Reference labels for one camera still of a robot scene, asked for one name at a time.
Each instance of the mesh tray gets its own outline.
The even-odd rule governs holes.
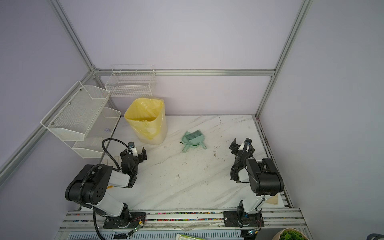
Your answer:
[[[62,141],[84,141],[109,94],[105,89],[82,85],[45,127]]]
[[[112,71],[105,84],[112,97],[152,96],[156,85],[152,65],[112,65]]]
[[[76,142],[72,149],[82,158],[101,158],[101,142],[112,136],[120,115],[121,112],[117,110],[103,108],[85,140]]]

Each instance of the brush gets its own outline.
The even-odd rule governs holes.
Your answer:
[[[192,143],[192,144],[200,144],[204,149],[207,149],[207,147],[204,145],[204,135],[201,133],[200,130],[197,130],[191,134],[188,134],[185,136],[186,139]]]

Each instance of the white wire basket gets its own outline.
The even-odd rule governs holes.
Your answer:
[[[156,85],[153,65],[111,65],[112,75],[105,89],[112,97],[152,96]]]
[[[84,141],[110,96],[105,89],[76,84],[79,89],[53,120],[40,122],[62,141]]]
[[[75,142],[71,148],[82,158],[101,158],[103,154],[101,143],[112,136],[120,115],[120,111],[103,108],[85,140]]]

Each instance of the white marble surface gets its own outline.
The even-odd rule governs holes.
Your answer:
[[[224,209],[235,208],[240,200],[254,195],[249,184],[230,179],[235,155],[228,149],[233,139],[241,143],[252,139],[256,159],[266,158],[251,115],[167,116],[168,134],[160,145],[143,144],[130,125],[121,118],[114,138],[134,141],[148,159],[139,164],[137,181],[132,188],[113,187],[110,193],[132,210]],[[185,131],[201,130],[208,147],[188,149],[182,153],[180,143]],[[121,161],[125,147],[111,141],[108,151]],[[114,165],[105,155],[102,163]]]

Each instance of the yellow trash bag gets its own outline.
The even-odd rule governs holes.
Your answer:
[[[138,98],[124,114],[125,120],[143,143],[159,145],[167,135],[164,101],[156,98]]]

